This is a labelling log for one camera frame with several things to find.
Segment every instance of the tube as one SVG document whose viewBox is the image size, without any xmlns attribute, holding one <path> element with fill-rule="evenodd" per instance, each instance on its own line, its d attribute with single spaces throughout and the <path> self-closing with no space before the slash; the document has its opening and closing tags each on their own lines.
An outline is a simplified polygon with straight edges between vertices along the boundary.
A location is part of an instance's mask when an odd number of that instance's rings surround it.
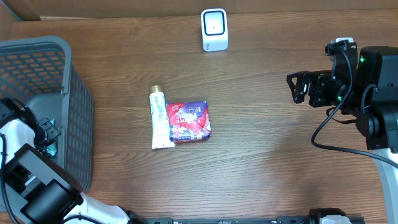
<svg viewBox="0 0 398 224">
<path fill-rule="evenodd" d="M 174 147 L 175 143 L 170 140 L 170 123 L 161 86 L 156 85 L 150 88 L 149 101 L 152 114 L 152 148 Z"/>
</svg>

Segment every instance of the wooden tabletop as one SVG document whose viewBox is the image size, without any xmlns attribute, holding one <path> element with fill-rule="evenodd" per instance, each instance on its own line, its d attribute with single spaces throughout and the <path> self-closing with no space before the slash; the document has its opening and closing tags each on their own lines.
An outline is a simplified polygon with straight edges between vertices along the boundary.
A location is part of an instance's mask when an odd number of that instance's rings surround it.
<svg viewBox="0 0 398 224">
<path fill-rule="evenodd" d="M 398 46 L 398 11 L 228 15 L 229 48 L 204 53 L 200 17 L 17 22 L 11 38 L 57 35 L 95 99 L 89 195 L 144 217 L 271 218 L 338 207 L 385 223 L 371 159 L 317 149 L 326 108 L 295 105 L 286 75 L 328 70 L 324 44 Z M 151 149 L 149 87 L 167 101 L 206 100 L 211 138 Z M 330 122 L 318 142 L 366 149 L 355 125 Z"/>
</svg>

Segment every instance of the soap package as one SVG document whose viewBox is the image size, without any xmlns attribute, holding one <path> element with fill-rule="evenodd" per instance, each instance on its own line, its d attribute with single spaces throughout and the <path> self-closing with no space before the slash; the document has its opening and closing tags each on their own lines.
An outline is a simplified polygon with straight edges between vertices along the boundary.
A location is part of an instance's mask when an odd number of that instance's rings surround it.
<svg viewBox="0 0 398 224">
<path fill-rule="evenodd" d="M 211 128 L 206 101 L 191 103 L 167 103 L 170 121 L 170 140 L 189 142 L 207 140 Z"/>
</svg>

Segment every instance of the gray basket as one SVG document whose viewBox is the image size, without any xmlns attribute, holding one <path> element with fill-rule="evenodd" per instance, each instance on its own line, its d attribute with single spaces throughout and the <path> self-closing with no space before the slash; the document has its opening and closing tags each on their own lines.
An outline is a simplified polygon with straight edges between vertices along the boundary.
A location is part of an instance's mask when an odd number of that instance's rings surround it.
<svg viewBox="0 0 398 224">
<path fill-rule="evenodd" d="M 72 66 L 68 43 L 55 36 L 0 42 L 0 98 L 25 103 L 60 131 L 52 160 L 86 191 L 93 170 L 93 96 Z"/>
</svg>

